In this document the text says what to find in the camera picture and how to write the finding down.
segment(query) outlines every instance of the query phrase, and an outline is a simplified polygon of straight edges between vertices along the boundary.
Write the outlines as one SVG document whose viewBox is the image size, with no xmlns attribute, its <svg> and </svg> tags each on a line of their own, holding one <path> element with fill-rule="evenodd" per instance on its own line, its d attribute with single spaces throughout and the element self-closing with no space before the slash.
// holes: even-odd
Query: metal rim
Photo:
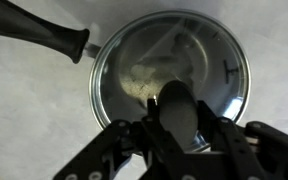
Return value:
<svg viewBox="0 0 288 180">
<path fill-rule="evenodd" d="M 104 107 L 102 105 L 102 100 L 101 100 L 101 92 L 100 92 L 100 79 L 101 79 L 101 72 L 103 70 L 103 66 L 105 64 L 105 61 L 103 59 L 106 59 L 104 57 L 106 52 L 108 51 L 108 47 L 111 45 L 112 42 L 115 42 L 116 39 L 118 39 L 119 36 L 121 36 L 124 32 L 127 32 L 131 27 L 136 26 L 137 24 L 142 23 L 143 21 L 150 19 L 152 17 L 157 17 L 165 14 L 183 14 L 183 15 L 190 15 L 190 16 L 199 16 L 202 19 L 205 19 L 206 21 L 222 28 L 224 31 L 226 31 L 227 35 L 230 36 L 231 40 L 233 41 L 233 44 L 235 45 L 235 48 L 237 48 L 237 52 L 240 54 L 241 59 L 240 63 L 243 64 L 243 70 L 245 71 L 245 85 L 244 85 L 244 92 L 242 97 L 243 99 L 243 104 L 240 108 L 240 111 L 236 115 L 236 117 L 233 119 L 235 123 L 238 123 L 239 120 L 241 119 L 242 115 L 244 114 L 246 110 L 246 106 L 249 102 L 249 96 L 250 96 L 250 89 L 251 89 L 251 73 L 250 73 L 250 66 L 248 59 L 246 57 L 245 51 L 241 46 L 241 43 L 238 41 L 238 39 L 235 37 L 235 35 L 232 33 L 229 28 L 227 28 L 224 24 L 219 22 L 218 20 L 205 15 L 203 13 L 199 12 L 194 12 L 191 10 L 169 10 L 169 11 L 159 11 L 155 13 L 151 13 L 148 15 L 145 15 L 141 18 L 138 18 L 124 27 L 122 27 L 120 30 L 118 30 L 116 33 L 114 33 L 108 41 L 105 43 L 105 45 L 101 48 L 100 52 L 98 53 L 95 63 L 93 64 L 91 74 L 90 74 L 90 81 L 89 81 L 89 99 L 90 99 L 90 105 L 93 111 L 93 115 L 96 118 L 97 123 L 99 126 L 104 129 L 109 123 L 110 120 L 107 117 L 107 115 L 103 112 L 105 112 Z"/>
</svg>

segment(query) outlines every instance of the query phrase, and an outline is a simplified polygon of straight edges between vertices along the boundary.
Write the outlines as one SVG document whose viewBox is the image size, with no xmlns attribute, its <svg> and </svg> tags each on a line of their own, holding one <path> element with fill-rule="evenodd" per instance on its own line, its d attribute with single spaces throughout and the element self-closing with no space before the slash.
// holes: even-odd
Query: cooking pot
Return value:
<svg viewBox="0 0 288 180">
<path fill-rule="evenodd" d="M 234 122 L 242 116 L 250 89 L 247 58 L 236 38 L 218 21 L 197 12 L 171 10 L 130 22 L 102 48 L 87 42 L 89 34 L 87 29 L 53 24 L 0 0 L 0 35 L 52 48 L 73 63 L 80 61 L 83 51 L 95 58 L 89 94 L 102 128 L 116 119 L 141 120 L 147 113 L 146 100 L 157 98 L 173 80 L 184 82 L 196 100 L 205 101 L 217 116 Z M 179 143 L 186 151 L 207 147 L 197 127 L 185 120 L 178 119 L 178 128 L 169 126 L 167 120 L 161 123 L 173 135 L 194 130 L 189 143 Z"/>
</svg>

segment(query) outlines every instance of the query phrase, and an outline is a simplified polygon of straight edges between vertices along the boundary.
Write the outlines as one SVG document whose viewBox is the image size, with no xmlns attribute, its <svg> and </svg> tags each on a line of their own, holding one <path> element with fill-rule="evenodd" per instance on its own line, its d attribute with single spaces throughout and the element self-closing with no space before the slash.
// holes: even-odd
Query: white surface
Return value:
<svg viewBox="0 0 288 180">
<path fill-rule="evenodd" d="M 288 0 L 11 0 L 71 28 L 90 28 L 104 42 L 122 25 L 156 10 L 208 14 L 238 37 L 252 72 L 240 125 L 264 121 L 288 133 Z M 47 48 L 0 37 L 0 178 L 51 179 L 100 132 L 89 106 L 92 59 L 80 64 Z M 117 179 L 144 170 L 139 159 Z"/>
</svg>

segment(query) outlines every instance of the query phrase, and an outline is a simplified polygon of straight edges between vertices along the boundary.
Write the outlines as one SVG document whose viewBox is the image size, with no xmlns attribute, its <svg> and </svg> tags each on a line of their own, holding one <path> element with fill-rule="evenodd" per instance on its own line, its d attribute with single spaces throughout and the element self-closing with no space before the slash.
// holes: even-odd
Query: white countertop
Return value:
<svg viewBox="0 0 288 180">
<path fill-rule="evenodd" d="M 127 22 L 184 8 L 225 24 L 249 58 L 252 89 L 239 125 L 260 120 L 288 133 L 288 0 L 11 0 L 58 24 L 91 30 L 103 45 Z M 51 179 L 100 132 L 89 105 L 93 59 L 0 37 L 0 178 Z M 136 157 L 117 179 L 138 178 Z"/>
</svg>

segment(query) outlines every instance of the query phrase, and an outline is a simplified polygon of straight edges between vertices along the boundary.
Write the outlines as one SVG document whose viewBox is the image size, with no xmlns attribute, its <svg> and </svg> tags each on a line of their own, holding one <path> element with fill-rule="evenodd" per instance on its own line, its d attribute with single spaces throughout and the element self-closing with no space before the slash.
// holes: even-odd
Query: black handle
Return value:
<svg viewBox="0 0 288 180">
<path fill-rule="evenodd" d="M 45 21 L 7 0 L 0 0 L 0 35 L 34 42 L 69 56 L 77 64 L 89 30 L 68 29 Z"/>
</svg>

